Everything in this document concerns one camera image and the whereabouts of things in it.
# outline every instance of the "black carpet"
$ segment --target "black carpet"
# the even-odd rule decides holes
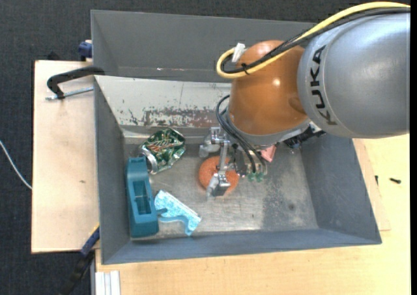
[[[78,44],[91,37],[90,9],[317,22],[365,1],[372,0],[0,0],[0,139],[30,181],[31,62],[51,51],[78,60]],[[31,192],[0,151],[0,294],[55,294],[72,271],[75,253],[31,255],[30,237]],[[88,293],[86,278],[74,294]]]

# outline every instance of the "green crushed can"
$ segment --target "green crushed can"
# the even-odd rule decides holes
[[[151,174],[172,168],[185,153],[184,136],[172,128],[165,128],[152,134],[139,146],[139,153],[147,158]]]

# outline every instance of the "gray bin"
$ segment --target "gray bin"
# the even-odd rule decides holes
[[[236,41],[250,46],[286,39],[310,26],[92,12],[94,65],[114,76],[97,76],[94,82],[103,264],[381,242],[350,139],[325,135],[300,150],[280,145],[263,182],[241,180],[225,197],[207,201],[197,183],[203,161],[198,146],[216,123],[216,101],[229,90],[214,72],[218,56]],[[169,118],[172,111],[180,120],[149,120]],[[151,176],[152,190],[170,192],[203,220],[191,238],[181,235],[181,225],[161,224],[156,236],[132,240],[124,166],[136,146],[164,126],[186,136],[187,152],[172,169]]]

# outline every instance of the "wooden table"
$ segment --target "wooden table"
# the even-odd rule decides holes
[[[33,253],[77,250],[98,221],[93,94],[44,99],[51,75],[86,64],[35,65]],[[105,266],[97,249],[96,270],[119,270],[123,295],[410,294],[409,135],[354,143],[380,230],[390,228],[381,245]]]

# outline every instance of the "yellow cable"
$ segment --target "yellow cable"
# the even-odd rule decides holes
[[[335,21],[338,21],[342,18],[345,18],[351,14],[355,14],[357,12],[361,12],[364,10],[369,10],[369,9],[378,9],[378,8],[401,8],[401,7],[410,7],[409,5],[404,5],[403,3],[395,3],[395,2],[371,2],[371,3],[364,3],[362,5],[357,5],[345,10],[342,10],[341,12],[338,12],[337,14],[334,14],[333,16],[325,19],[324,21],[318,23],[317,25],[315,25],[314,27],[312,27],[310,30],[306,31],[305,33],[303,33],[301,36],[299,36],[297,39],[295,39],[294,41],[297,41],[298,39],[304,38],[316,31],[319,31],[321,29],[323,29],[324,27],[334,23]],[[217,74],[219,76],[222,76],[226,79],[235,79],[238,77],[243,77],[246,76],[246,72],[248,74],[252,74],[266,66],[268,66],[270,63],[273,63],[274,61],[278,60],[282,55],[284,55],[287,51],[284,51],[283,53],[280,53],[279,55],[276,55],[275,57],[272,57],[266,61],[264,61],[263,63],[258,64],[255,67],[249,68],[246,70],[246,72],[239,72],[239,73],[233,73],[233,74],[228,74],[225,73],[222,70],[222,62],[231,54],[233,54],[235,52],[234,48],[229,49],[228,51],[226,51],[225,53],[223,53],[220,58],[217,61],[217,65],[216,65],[216,71]]]

